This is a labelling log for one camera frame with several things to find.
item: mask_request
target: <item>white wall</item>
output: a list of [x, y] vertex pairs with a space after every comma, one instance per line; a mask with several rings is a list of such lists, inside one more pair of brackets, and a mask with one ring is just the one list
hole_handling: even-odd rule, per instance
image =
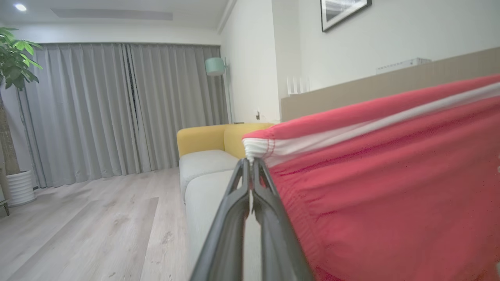
[[499, 0], [373, 0], [329, 32], [320, 1], [299, 0], [302, 74], [311, 89], [416, 57], [433, 61], [500, 46]]
[[173, 43], [220, 45], [217, 31], [162, 24], [25, 24], [16, 25], [19, 39], [37, 43]]
[[[229, 65], [236, 122], [280, 120], [278, 77], [270, 0], [238, 0], [221, 33]], [[254, 111], [260, 110], [260, 121]]]
[[287, 78], [301, 76], [299, 0], [272, 0], [278, 99], [288, 97]]

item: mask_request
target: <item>laminate floor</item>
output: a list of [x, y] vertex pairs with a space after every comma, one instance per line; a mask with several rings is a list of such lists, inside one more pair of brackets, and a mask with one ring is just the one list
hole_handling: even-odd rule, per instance
[[185, 281], [179, 169], [37, 189], [0, 219], [0, 281]]

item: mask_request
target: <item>ceiling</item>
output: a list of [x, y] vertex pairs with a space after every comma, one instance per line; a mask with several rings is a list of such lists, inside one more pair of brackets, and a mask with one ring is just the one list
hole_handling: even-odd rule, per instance
[[[18, 11], [14, 7], [17, 3], [25, 5], [27, 11]], [[228, 0], [0, 0], [0, 22], [11, 25], [137, 23], [216, 29], [227, 3]], [[56, 12], [65, 9], [64, 15], [73, 17], [59, 17], [52, 9]], [[172, 13], [172, 20], [164, 20], [170, 18], [168, 13]]]

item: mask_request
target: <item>ceiling light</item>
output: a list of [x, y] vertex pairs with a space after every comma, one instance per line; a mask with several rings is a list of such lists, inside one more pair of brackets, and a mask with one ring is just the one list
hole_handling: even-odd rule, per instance
[[16, 9], [18, 9], [21, 12], [26, 11], [26, 6], [24, 6], [23, 4], [14, 4], [14, 7], [16, 7]]

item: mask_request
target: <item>ceiling recess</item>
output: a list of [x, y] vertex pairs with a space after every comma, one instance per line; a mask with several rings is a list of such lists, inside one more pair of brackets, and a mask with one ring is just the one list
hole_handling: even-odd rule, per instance
[[51, 8], [59, 18], [94, 18], [94, 19], [128, 19], [128, 20], [156, 20], [172, 21], [171, 12], [144, 11], [144, 10], [114, 10], [114, 9], [67, 9]]

